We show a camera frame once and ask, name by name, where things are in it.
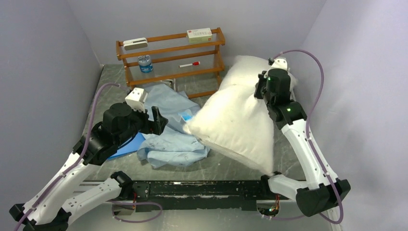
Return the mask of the white pillow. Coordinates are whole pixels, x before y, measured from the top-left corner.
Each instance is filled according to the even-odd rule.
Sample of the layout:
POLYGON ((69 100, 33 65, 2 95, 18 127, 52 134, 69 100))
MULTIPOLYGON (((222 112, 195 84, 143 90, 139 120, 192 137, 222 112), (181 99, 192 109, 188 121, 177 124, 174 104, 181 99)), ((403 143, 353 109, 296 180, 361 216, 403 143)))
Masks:
POLYGON ((219 89, 183 125, 183 131, 210 149, 270 176, 297 158, 270 119, 264 101, 254 97, 258 74, 269 68, 266 59, 235 56, 219 89))

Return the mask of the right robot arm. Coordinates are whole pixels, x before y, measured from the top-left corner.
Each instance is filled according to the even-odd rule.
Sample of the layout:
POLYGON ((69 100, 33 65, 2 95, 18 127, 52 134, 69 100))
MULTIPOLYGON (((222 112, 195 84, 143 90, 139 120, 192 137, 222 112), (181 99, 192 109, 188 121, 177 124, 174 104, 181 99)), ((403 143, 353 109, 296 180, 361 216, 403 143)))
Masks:
POLYGON ((291 99, 288 71, 274 68, 258 75, 254 96, 264 100, 269 117, 292 146, 306 177, 293 180, 275 171, 263 177, 260 194, 265 199, 281 195, 294 200, 306 217, 341 204, 351 190, 347 179, 340 179, 325 160, 313 138, 301 104, 291 99))

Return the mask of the light blue pillowcase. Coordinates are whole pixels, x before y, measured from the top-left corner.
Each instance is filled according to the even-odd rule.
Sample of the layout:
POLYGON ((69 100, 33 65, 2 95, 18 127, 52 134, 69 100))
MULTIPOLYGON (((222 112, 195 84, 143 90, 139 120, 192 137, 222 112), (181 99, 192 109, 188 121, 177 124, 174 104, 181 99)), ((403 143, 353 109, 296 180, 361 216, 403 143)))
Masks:
POLYGON ((188 167, 207 158, 209 148, 201 144, 193 135, 187 134, 183 126, 201 109, 183 91, 177 92, 166 84, 150 85, 145 108, 158 107, 168 123, 160 135, 144 134, 145 141, 137 150, 137 158, 146 160, 153 168, 164 165, 188 167))

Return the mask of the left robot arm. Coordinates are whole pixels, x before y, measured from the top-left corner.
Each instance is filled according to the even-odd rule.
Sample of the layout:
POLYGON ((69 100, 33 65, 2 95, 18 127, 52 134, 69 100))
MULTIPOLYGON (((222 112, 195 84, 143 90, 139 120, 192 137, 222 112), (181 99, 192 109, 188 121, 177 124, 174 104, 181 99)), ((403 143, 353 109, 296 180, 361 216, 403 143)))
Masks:
POLYGON ((115 103, 106 110, 103 120, 82 136, 49 183, 28 202, 11 207, 9 212, 17 225, 26 231, 64 231, 102 203, 135 200, 136 184, 122 171, 114 172, 103 183, 79 195, 73 192, 137 134, 163 133, 168 119, 158 107, 151 110, 152 120, 146 110, 135 110, 126 103, 115 103))

